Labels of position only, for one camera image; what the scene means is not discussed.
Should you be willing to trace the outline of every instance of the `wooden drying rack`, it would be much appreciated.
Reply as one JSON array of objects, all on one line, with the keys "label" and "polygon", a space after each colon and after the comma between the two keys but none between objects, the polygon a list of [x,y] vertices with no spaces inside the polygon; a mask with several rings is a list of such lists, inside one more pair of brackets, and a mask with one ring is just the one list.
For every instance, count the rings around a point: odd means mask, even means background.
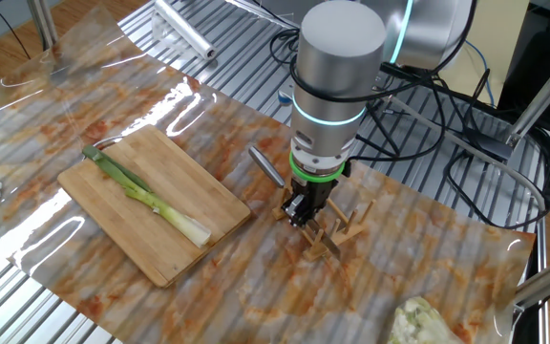
[{"label": "wooden drying rack", "polygon": [[[281,190],[281,197],[280,201],[278,202],[278,206],[273,208],[272,210],[273,217],[277,221],[283,219],[286,216],[286,214],[282,210],[282,204],[284,204],[288,195],[292,195],[292,187],[289,185]],[[327,199],[327,206],[332,208],[334,213],[337,215],[337,219],[334,221],[334,224],[332,224],[330,231],[327,231],[326,228],[322,227],[320,228],[319,232],[315,234],[306,226],[300,228],[301,234],[303,234],[305,239],[307,239],[307,241],[311,244],[311,247],[303,252],[305,258],[309,262],[312,262],[322,256],[326,256],[329,254],[329,250],[321,242],[322,236],[324,235],[330,236],[332,242],[334,242],[334,244],[336,244],[337,246],[340,246],[341,244],[345,243],[345,241],[351,239],[353,236],[366,229],[367,226],[365,226],[364,223],[367,220],[370,210],[375,205],[375,203],[376,200],[370,201],[369,206],[365,210],[364,214],[362,214],[360,220],[358,222],[354,222],[358,215],[358,209],[354,209],[348,218],[331,199]]]}]

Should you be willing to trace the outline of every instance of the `clear plastic sheet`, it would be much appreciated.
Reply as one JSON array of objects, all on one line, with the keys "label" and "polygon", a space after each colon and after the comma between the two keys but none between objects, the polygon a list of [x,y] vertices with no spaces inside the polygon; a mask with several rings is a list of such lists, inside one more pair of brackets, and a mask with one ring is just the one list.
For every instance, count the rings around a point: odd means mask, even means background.
[{"label": "clear plastic sheet", "polygon": [[[254,217],[168,289],[138,270],[56,182],[81,147],[154,124]],[[310,263],[275,222],[259,147],[289,176],[289,129],[137,49],[95,8],[0,83],[0,254],[125,343],[373,343],[422,296],[464,343],[508,343],[534,235],[470,220],[363,164],[335,188],[377,201],[342,261]],[[324,211],[318,222],[330,224]]]}]

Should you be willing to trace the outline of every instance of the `white onion stalk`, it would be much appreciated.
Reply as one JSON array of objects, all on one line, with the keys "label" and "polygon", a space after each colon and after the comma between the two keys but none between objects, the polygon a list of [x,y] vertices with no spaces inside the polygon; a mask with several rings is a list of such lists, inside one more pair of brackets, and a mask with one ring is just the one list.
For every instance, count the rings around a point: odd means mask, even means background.
[{"label": "white onion stalk", "polygon": [[177,228],[188,240],[198,248],[209,242],[211,231],[195,219],[180,213],[167,202],[157,196],[137,175],[127,170],[105,153],[94,148],[92,145],[84,147],[82,153],[92,161],[108,176],[112,177],[122,187],[124,194],[138,200],[152,208],[152,211],[167,220],[169,224]]}]

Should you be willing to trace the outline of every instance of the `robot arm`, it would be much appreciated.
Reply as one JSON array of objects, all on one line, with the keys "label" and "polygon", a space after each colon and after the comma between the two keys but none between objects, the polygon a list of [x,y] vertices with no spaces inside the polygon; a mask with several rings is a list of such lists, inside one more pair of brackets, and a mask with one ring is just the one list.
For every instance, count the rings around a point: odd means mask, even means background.
[{"label": "robot arm", "polygon": [[[366,95],[379,73],[385,39],[383,21],[366,6],[344,1],[318,5],[303,20],[298,77],[334,97]],[[294,225],[304,226],[326,205],[336,178],[346,169],[365,109],[364,102],[326,101],[295,88],[290,143],[293,195],[284,203]]]},{"label": "robot arm", "polygon": [[366,5],[327,1],[303,19],[293,95],[291,197],[282,210],[305,226],[326,206],[342,174],[366,102],[328,101],[369,95],[381,62],[434,68],[469,29],[476,0],[397,0]]}]

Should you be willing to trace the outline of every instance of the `green led ring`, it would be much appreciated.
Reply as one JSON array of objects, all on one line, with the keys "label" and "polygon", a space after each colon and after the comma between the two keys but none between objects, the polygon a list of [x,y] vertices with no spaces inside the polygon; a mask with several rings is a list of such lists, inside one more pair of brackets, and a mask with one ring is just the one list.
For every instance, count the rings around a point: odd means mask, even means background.
[{"label": "green led ring", "polygon": [[294,163],[294,159],[292,159],[292,152],[290,152],[290,166],[292,167],[292,172],[294,172],[297,176],[301,177],[307,182],[312,182],[312,183],[327,183],[327,182],[333,181],[339,178],[339,176],[343,173],[343,170],[345,169],[345,164],[343,163],[336,172],[334,172],[329,176],[325,176],[325,177],[311,176],[306,172],[303,172],[300,168],[298,168],[296,163]]}]

